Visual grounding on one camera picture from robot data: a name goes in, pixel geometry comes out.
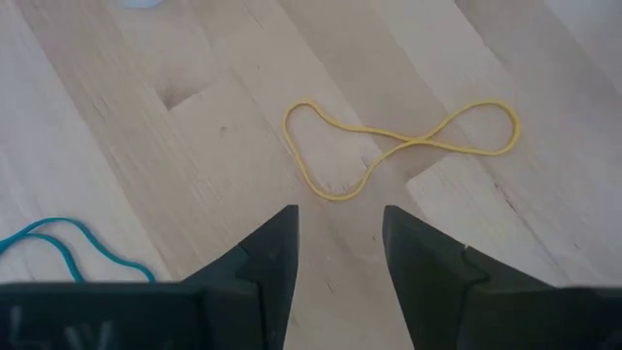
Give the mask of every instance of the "hardwood plank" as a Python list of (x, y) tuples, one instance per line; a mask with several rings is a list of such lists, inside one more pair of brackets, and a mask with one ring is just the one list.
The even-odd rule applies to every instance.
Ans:
[[(416, 136), (432, 129), (447, 114), (368, 2), (279, 3), (343, 91), (361, 123)], [(443, 131), (440, 138), (466, 141), (454, 125)], [(395, 145), (393, 140), (374, 140), (382, 151)], [(418, 147), (404, 150), (388, 163), (399, 169), (405, 182), (444, 154)]]
[(209, 86), (226, 67), (207, 41), (188, 1), (164, 1), (149, 10), (103, 3), (166, 108)]
[[(0, 230), (3, 236), (49, 216), (86, 221), (113, 251), (170, 279), (67, 91), (19, 9), (0, 1)], [(73, 248), (94, 280), (144, 280), (99, 255), (76, 229), (45, 227)], [(0, 263), (0, 279), (68, 280), (60, 254), (48, 243), (25, 241)]]
[[(259, 17), (252, 16), (239, 1), (195, 2), (194, 6), (210, 42), (229, 60), (232, 72), (273, 132), (280, 134), (283, 111), (303, 97), (321, 101), (344, 122), (360, 122), (280, 7), (265, 12), (259, 23)], [(231, 20), (224, 22), (223, 17)], [(334, 190), (351, 186), (362, 175), (364, 162), (378, 154), (378, 147), (368, 137), (331, 130), (308, 111), (299, 113), (293, 120), (294, 136), (316, 179)], [(279, 143), (285, 147), (280, 136)], [(289, 172), (299, 178), (291, 160), (282, 167), (274, 169), (271, 176)], [(279, 191), (285, 197), (287, 193), (285, 188)], [(362, 195), (347, 203), (320, 200), (305, 186), (291, 199), (300, 204), (301, 262), (294, 296), (295, 322), (291, 322), (299, 329), (290, 333), (295, 338), (288, 338), (288, 344), (411, 347), (379, 235), (386, 203), (417, 211), (394, 169), (379, 169)]]
[(546, 283), (569, 283), (537, 234), (475, 157), (445, 157), (407, 187), (432, 226)]
[(171, 119), (214, 189), (204, 215), (220, 222), (221, 234), (243, 239), (306, 191), (279, 135), (234, 73), (225, 71), (172, 109)]
[(173, 277), (186, 277), (237, 243), (205, 217), (214, 192), (102, 4), (17, 5)]
[[(518, 109), (524, 136), (517, 149), (482, 161), (572, 282), (614, 283), (620, 278), (615, 266), (622, 244), (613, 210), (620, 198), (615, 174), (622, 169), (621, 145), (612, 134), (620, 129), (613, 117), (620, 100), (554, 17), (510, 3), (487, 8), (484, 2), (462, 2), (470, 22), (447, 1), (391, 0), (375, 6), (448, 108), (501, 97)], [(491, 16), (472, 17), (473, 9), (488, 9), (482, 14)], [(598, 119), (588, 122), (588, 115)], [(478, 111), (457, 123), (474, 142), (506, 127), (494, 120), (504, 118)]]
[(622, 94), (622, 3), (547, 0), (546, 4)]

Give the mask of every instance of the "blue rubber band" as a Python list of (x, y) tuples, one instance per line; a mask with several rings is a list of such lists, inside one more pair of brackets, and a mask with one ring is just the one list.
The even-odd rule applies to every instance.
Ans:
[(54, 238), (53, 236), (49, 234), (32, 232), (34, 229), (41, 227), (43, 225), (47, 225), (51, 223), (59, 223), (59, 222), (69, 223), (75, 226), (76, 228), (78, 228), (84, 234), (84, 236), (90, 242), (90, 244), (92, 244), (92, 246), (95, 247), (95, 249), (97, 249), (97, 251), (101, 253), (101, 255), (106, 257), (111, 262), (137, 269), (140, 272), (142, 272), (145, 275), (145, 277), (147, 277), (147, 280), (149, 282), (156, 281), (156, 276), (146, 266), (138, 262), (131, 262), (131, 261), (125, 260), (115, 255), (114, 253), (109, 251), (97, 239), (97, 237), (95, 237), (95, 235), (90, 231), (90, 229), (88, 229), (88, 227), (84, 223), (78, 220), (75, 220), (75, 219), (70, 219), (70, 218), (46, 218), (43, 220), (39, 220), (23, 228), (22, 230), (12, 235), (11, 237), (0, 240), (0, 256), (4, 254), (9, 248), (11, 248), (11, 246), (13, 246), (14, 244), (26, 238), (43, 239), (51, 243), (51, 245), (53, 245), (56, 249), (58, 249), (58, 251), (62, 255), (62, 258), (65, 259), (67, 268), (69, 269), (69, 272), (71, 273), (74, 280), (76, 280), (76, 282), (79, 282), (79, 283), (86, 282), (85, 277), (83, 276), (83, 274), (80, 272), (80, 269), (78, 268), (78, 264), (76, 263), (76, 260), (71, 255), (71, 251), (69, 250), (69, 248), (67, 248), (67, 246), (64, 243), (62, 243), (60, 240), (58, 240), (57, 238)]

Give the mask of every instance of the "yellow rubber band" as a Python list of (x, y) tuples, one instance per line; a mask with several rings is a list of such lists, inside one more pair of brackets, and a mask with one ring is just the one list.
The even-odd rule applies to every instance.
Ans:
[[(450, 123), (460, 114), (466, 112), (467, 110), (471, 108), (485, 106), (485, 105), (492, 105), (492, 106), (500, 107), (501, 109), (505, 111), (507, 116), (512, 121), (512, 135), (510, 136), (509, 141), (503, 148), (499, 150), (489, 151), (489, 150), (482, 150), (482, 149), (471, 148), (471, 147), (454, 146), (451, 144), (432, 140), (432, 137), (434, 137), (440, 130), (442, 130), (445, 126), (447, 126), (448, 123)], [(359, 183), (355, 186), (355, 188), (352, 191), (347, 192), (345, 194), (331, 194), (328, 192), (324, 192), (323, 190), (319, 189), (313, 183), (313, 181), (311, 181), (311, 177), (309, 176), (309, 172), (307, 170), (306, 164), (304, 160), (302, 159), (302, 156), (300, 155), (300, 152), (298, 151), (298, 148), (296, 147), (295, 142), (292, 136), (290, 135), (290, 131), (288, 128), (288, 120), (290, 119), (292, 112), (295, 109), (302, 107), (302, 106), (311, 107), (318, 114), (318, 116), (320, 116), (320, 118), (322, 118), (326, 123), (329, 123), (330, 125), (338, 127), (342, 130), (387, 136), (387, 137), (391, 137), (393, 139), (399, 140), (402, 143), (393, 147), (391, 150), (389, 150), (388, 152), (386, 152), (385, 154), (377, 158), (375, 161), (373, 161), (371, 165), (367, 168), (367, 170), (364, 172), (363, 176), (359, 180)], [(376, 168), (376, 166), (378, 166), (378, 164), (380, 164), (386, 158), (390, 157), (395, 152), (405, 149), (407, 147), (411, 147), (415, 145), (428, 145), (432, 147), (437, 147), (439, 149), (458, 152), (458, 153), (464, 153), (464, 154), (481, 155), (481, 156), (499, 156), (510, 151), (512, 148), (514, 148), (514, 146), (518, 142), (518, 139), (521, 135), (521, 120), (518, 117), (518, 114), (516, 113), (516, 111), (514, 111), (514, 109), (510, 107), (508, 104), (502, 101), (494, 100), (494, 99), (482, 100), (482, 101), (478, 101), (478, 102), (474, 102), (469, 105), (466, 105), (462, 109), (449, 115), (442, 122), (440, 122), (440, 124), (437, 125), (434, 129), (432, 129), (430, 132), (428, 132), (427, 134), (421, 137), (410, 137), (410, 136), (400, 135), (396, 132), (391, 132), (389, 130), (384, 130), (381, 128), (345, 124), (343, 122), (340, 122), (338, 120), (335, 120), (329, 117), (317, 103), (311, 100), (300, 101), (300, 102), (295, 103), (292, 107), (290, 107), (285, 113), (285, 117), (283, 118), (283, 122), (281, 126), (283, 129), (283, 135), (285, 136), (285, 140), (287, 141), (288, 145), (290, 146), (290, 149), (292, 150), (292, 153), (294, 154), (295, 162), (298, 164), (298, 167), (300, 168), (300, 171), (302, 172), (304, 181), (307, 183), (307, 185), (309, 185), (309, 188), (311, 189), (311, 191), (313, 191), (313, 193), (315, 193), (316, 195), (324, 199), (333, 200), (333, 201), (348, 200), (348, 199), (355, 197), (357, 194), (359, 194), (363, 190), (365, 184), (367, 183), (367, 180), (369, 179), (369, 176), (371, 175), (371, 172)]]

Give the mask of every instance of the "wood grain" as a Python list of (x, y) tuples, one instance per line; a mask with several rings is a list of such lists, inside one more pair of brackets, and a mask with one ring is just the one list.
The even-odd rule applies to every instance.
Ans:
[[(86, 220), (115, 251), (179, 280), (287, 204), (300, 205), (291, 349), (412, 348), (387, 271), (396, 204), (554, 285), (619, 285), (622, 50), (615, 1), (0, 0), (0, 229)], [(503, 157), (412, 148), (361, 195), (312, 194), (281, 135), (317, 100), (345, 123), (423, 134), (474, 99), (524, 123)], [(439, 137), (495, 148), (500, 111)], [(344, 193), (394, 145), (310, 110), (292, 133), (314, 180)], [(136, 280), (68, 227), (89, 278)], [(3, 257), (2, 281), (67, 280), (44, 243)]]

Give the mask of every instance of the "teal rubber band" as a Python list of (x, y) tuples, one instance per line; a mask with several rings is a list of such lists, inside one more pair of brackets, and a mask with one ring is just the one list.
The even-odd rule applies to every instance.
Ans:
[(51, 245), (53, 245), (60, 252), (74, 280), (79, 283), (86, 282), (86, 279), (83, 276), (83, 274), (80, 272), (80, 269), (78, 268), (78, 264), (76, 263), (76, 260), (72, 256), (71, 251), (64, 243), (62, 243), (60, 240), (58, 240), (57, 238), (49, 234), (33, 232), (34, 229), (39, 228), (43, 225), (59, 223), (59, 222), (68, 223), (78, 228), (82, 232), (82, 234), (86, 237), (86, 239), (90, 242), (90, 244), (93, 247), (95, 247), (95, 249), (97, 249), (97, 251), (101, 253), (101, 255), (106, 257), (111, 262), (122, 265), (122, 266), (137, 269), (140, 272), (142, 272), (145, 275), (145, 277), (147, 277), (147, 280), (149, 282), (156, 281), (156, 276), (146, 266), (138, 262), (128, 261), (126, 259), (123, 259), (115, 255), (114, 253), (109, 251), (108, 248), (106, 248), (106, 246), (104, 246), (97, 239), (97, 237), (95, 237), (95, 235), (90, 231), (90, 229), (88, 229), (88, 227), (84, 223), (78, 220), (75, 220), (75, 219), (71, 219), (71, 218), (46, 218), (46, 219), (39, 220), (37, 222), (34, 222), (28, 225), (27, 227), (21, 229), (19, 232), (15, 233), (11, 237), (0, 240), (0, 255), (4, 254), (14, 244), (26, 238), (43, 239), (51, 243)]

